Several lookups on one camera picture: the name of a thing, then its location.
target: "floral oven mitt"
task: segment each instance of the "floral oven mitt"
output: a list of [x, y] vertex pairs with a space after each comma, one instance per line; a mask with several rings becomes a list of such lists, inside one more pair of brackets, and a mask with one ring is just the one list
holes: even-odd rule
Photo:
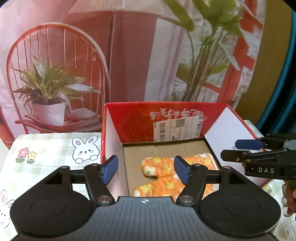
[[[210, 153], [204, 153], [196, 156], [184, 158], [190, 165], [199, 163], [211, 170], [217, 170], [215, 160]], [[145, 176], [156, 176], [158, 179], [144, 186], [137, 187], [133, 196], [143, 197], [159, 197], [172, 196], [176, 201], [179, 194], [184, 189], [184, 185], [180, 181], [174, 170], [174, 158], [164, 157], [148, 157], [142, 161], [142, 172]], [[204, 196], [214, 192], [212, 184], [207, 184]]]

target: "finger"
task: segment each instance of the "finger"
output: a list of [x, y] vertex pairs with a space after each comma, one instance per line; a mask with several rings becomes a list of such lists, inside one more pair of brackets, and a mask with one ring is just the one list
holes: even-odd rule
[[290, 188], [289, 186], [287, 186], [287, 184], [284, 184], [282, 186], [282, 191], [283, 191], [283, 195], [284, 197], [290, 201], [290, 202], [293, 202], [294, 201], [294, 197], [293, 197], [293, 189]]
[[289, 200], [287, 201], [287, 207], [292, 209], [292, 211], [296, 211], [296, 202], [290, 202]]
[[287, 198], [282, 197], [281, 203], [283, 204], [284, 207], [287, 207]]
[[290, 217], [293, 211], [289, 207], [283, 207], [283, 213], [285, 217]]

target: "open box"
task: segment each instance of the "open box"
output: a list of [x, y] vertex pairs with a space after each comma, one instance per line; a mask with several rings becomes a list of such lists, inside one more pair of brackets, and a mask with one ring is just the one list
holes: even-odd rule
[[[170, 142], [154, 142], [154, 122], [189, 117], [202, 113], [199, 138]], [[234, 149], [237, 139], [255, 139], [256, 135], [228, 105], [198, 102], [124, 102], [107, 103], [101, 143], [101, 163], [117, 155], [118, 172], [107, 186], [115, 200], [118, 196], [132, 196], [135, 187], [148, 184], [141, 162], [150, 156], [182, 157], [211, 153], [218, 167], [232, 166], [241, 173], [240, 163], [224, 162], [220, 153]], [[258, 186], [268, 180], [248, 177]]]

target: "crosshair symbol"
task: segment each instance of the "crosshair symbol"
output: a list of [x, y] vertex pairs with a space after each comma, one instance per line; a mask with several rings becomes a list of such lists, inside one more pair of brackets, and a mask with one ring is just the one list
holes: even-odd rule
[[150, 202], [150, 200], [148, 200], [148, 199], [145, 198], [145, 199], [142, 199], [141, 202], [144, 203], [144, 204], [146, 204], [146, 203]]

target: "blue gripper pad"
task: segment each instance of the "blue gripper pad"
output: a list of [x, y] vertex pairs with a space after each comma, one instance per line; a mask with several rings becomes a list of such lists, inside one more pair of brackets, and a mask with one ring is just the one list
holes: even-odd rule
[[260, 150], [264, 144], [260, 140], [237, 140], [235, 147], [241, 150]]
[[187, 166], [185, 166], [177, 156], [174, 159], [174, 169], [183, 185], [187, 184], [189, 182]]
[[101, 177], [102, 182], [108, 185], [118, 169], [118, 157], [116, 155], [111, 156], [103, 165], [104, 174]]

